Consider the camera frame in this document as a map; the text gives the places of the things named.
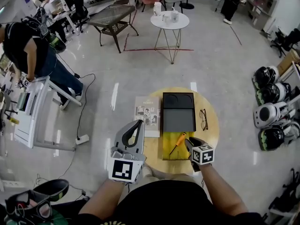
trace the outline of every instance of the black pants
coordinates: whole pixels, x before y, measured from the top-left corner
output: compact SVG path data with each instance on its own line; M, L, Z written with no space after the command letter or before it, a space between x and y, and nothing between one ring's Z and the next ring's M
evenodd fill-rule
M227 20L231 21L233 14L238 9L239 3L240 0L225 0L221 13L224 14Z
M61 40L65 43L66 40L66 35L65 35L65 31L64 28L62 27L61 23L59 21L56 21L55 23L53 23L49 28L51 33L55 34L55 32L57 32L61 38Z

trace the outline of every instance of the screwdriver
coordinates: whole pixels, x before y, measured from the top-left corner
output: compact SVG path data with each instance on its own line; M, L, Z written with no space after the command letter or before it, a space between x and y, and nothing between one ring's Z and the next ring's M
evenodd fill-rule
M173 148L173 150L172 150L172 152L175 150L175 148L177 147L177 146L179 146L181 143L182 143L182 141L186 138L186 133L183 133L179 138L178 138L178 140L177 140L177 142L175 143L175 147Z

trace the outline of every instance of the black shirt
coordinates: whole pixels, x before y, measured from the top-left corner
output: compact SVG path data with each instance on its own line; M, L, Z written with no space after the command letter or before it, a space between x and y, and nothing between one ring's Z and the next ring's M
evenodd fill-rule
M13 24L8 24L5 27L5 38L3 41L4 53L19 70L26 74L28 69L27 53L24 51L24 48L33 36L38 37L33 38L37 45L36 74L45 62L49 43L45 38L41 39L40 34L23 23L15 22Z
M144 225L144 224L265 224L258 213L235 217L218 211L204 190L195 183L161 180L130 192L105 221L91 214L80 214L75 224Z

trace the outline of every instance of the electrical outlet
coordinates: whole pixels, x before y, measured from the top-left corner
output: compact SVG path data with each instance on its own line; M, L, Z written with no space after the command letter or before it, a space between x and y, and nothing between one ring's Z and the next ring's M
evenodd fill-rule
M79 137L79 140L75 139L75 142L77 145L80 145L80 144L88 142L89 140L90 140L89 135L86 134L86 135Z

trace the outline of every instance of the black chair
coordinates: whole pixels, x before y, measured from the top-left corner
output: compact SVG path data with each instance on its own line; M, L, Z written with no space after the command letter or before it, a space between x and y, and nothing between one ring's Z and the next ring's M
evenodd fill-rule
M272 41L271 47L276 47L278 48L280 55L279 57L282 57L282 54L285 56L285 52L283 51L290 51L294 44L297 42L300 42L300 31L295 28L293 31L288 36L285 36L282 31L279 30L279 32L275 32L277 38Z
M83 5L83 0L73 0L75 5L75 13L71 16L71 20L76 24L76 28L80 27L80 32L83 33L82 26L89 20L87 17L89 12Z

